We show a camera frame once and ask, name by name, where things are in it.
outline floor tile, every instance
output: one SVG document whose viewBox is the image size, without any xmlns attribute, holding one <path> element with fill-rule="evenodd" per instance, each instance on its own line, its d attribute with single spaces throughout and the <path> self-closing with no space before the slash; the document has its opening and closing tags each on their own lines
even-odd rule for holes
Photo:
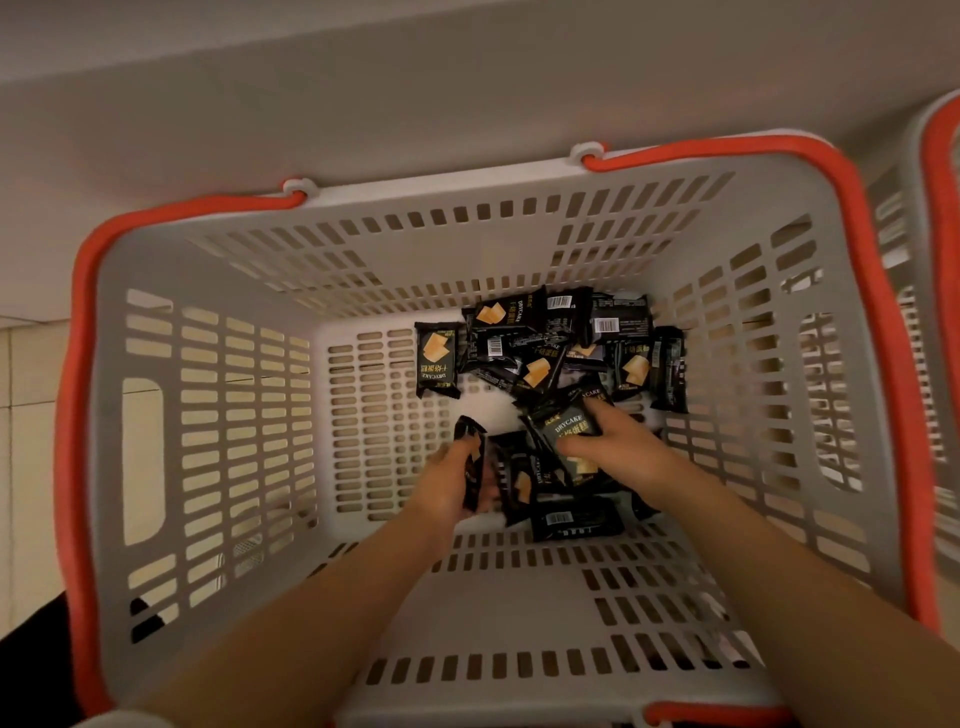
<svg viewBox="0 0 960 728">
<path fill-rule="evenodd" d="M 6 316 L 0 316 L 0 328 L 31 327 L 36 325 L 37 321 L 24 321 L 23 319 L 8 319 Z"/>
<path fill-rule="evenodd" d="M 70 322 L 60 321 L 11 331 L 14 406 L 57 398 L 69 330 Z"/>
<path fill-rule="evenodd" d="M 13 627 L 10 409 L 0 408 L 0 638 Z"/>
<path fill-rule="evenodd" d="M 54 539 L 54 404 L 11 410 L 13 623 L 63 590 Z"/>
<path fill-rule="evenodd" d="M 10 332 L 0 331 L 0 407 L 10 406 Z"/>
</svg>

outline forearm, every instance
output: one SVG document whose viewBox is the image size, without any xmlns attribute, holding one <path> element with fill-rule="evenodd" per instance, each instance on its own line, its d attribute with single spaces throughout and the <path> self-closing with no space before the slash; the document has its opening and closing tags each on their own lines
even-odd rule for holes
<svg viewBox="0 0 960 728">
<path fill-rule="evenodd" d="M 683 472 L 680 523 L 808 728 L 960 724 L 960 653 L 763 519 Z"/>
<path fill-rule="evenodd" d="M 178 728 L 321 725 L 442 541 L 404 510 L 135 707 Z"/>
</svg>

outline plastic shopping basket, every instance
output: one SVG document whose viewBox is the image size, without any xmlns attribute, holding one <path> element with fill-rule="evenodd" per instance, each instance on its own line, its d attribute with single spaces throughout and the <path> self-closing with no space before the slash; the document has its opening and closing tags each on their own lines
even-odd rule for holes
<svg viewBox="0 0 960 728">
<path fill-rule="evenodd" d="M 826 142 L 588 144 L 287 187 L 115 218 L 78 257 L 56 505 L 89 711 L 349 552 L 461 413 L 517 428 L 510 399 L 471 376 L 460 400 L 418 400 L 413 325 L 542 284 L 650 294 L 688 337 L 690 414 L 667 415 L 667 442 L 936 628 L 920 387 L 864 192 Z M 126 426 L 131 379 L 154 386 L 162 444 Z M 158 500 L 124 478 L 149 445 Z M 144 499 L 161 521 L 131 515 Z M 788 719 L 668 518 L 537 545 L 502 523 L 461 524 L 338 724 Z"/>
<path fill-rule="evenodd" d="M 885 171 L 867 190 L 883 265 L 910 334 L 937 473 L 936 552 L 940 572 L 960 582 L 960 92 L 896 130 L 875 154 Z"/>
</svg>

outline person's left hand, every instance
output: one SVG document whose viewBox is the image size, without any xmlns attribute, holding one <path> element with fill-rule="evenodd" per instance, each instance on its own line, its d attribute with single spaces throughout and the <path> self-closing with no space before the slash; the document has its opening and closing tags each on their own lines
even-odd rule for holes
<svg viewBox="0 0 960 728">
<path fill-rule="evenodd" d="M 430 454 L 420 473 L 417 487 L 403 509 L 419 514 L 436 526 L 444 554 L 453 541 L 453 527 L 461 519 L 473 515 L 464 509 L 464 493 L 467 489 L 464 469 L 467 458 L 479 445 L 480 439 L 474 435 L 444 443 Z M 480 491 L 478 513 L 491 510 L 496 494 L 495 481 L 487 482 L 490 480 L 488 470 L 484 469 L 485 482 Z"/>
</svg>

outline pile of snack packages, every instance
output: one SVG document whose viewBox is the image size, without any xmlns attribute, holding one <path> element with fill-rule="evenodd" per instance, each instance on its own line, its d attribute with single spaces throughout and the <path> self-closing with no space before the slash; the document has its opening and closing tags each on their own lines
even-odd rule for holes
<svg viewBox="0 0 960 728">
<path fill-rule="evenodd" d="M 454 438 L 478 435 L 467 462 L 464 507 L 476 511 L 495 478 L 507 525 L 530 519 L 535 541 L 613 536 L 623 531 L 615 504 L 625 490 L 596 464 L 556 450 L 565 435 L 597 436 L 584 403 L 617 402 L 650 392 L 652 406 L 686 412 L 684 333 L 654 328 L 646 297 L 618 298 L 581 286 L 541 287 L 463 309 L 466 323 L 417 323 L 417 396 L 460 398 L 457 376 L 470 373 L 514 398 L 524 429 L 489 435 L 461 417 Z M 608 373 L 611 388 L 601 375 Z M 636 494 L 634 513 L 657 513 Z"/>
</svg>

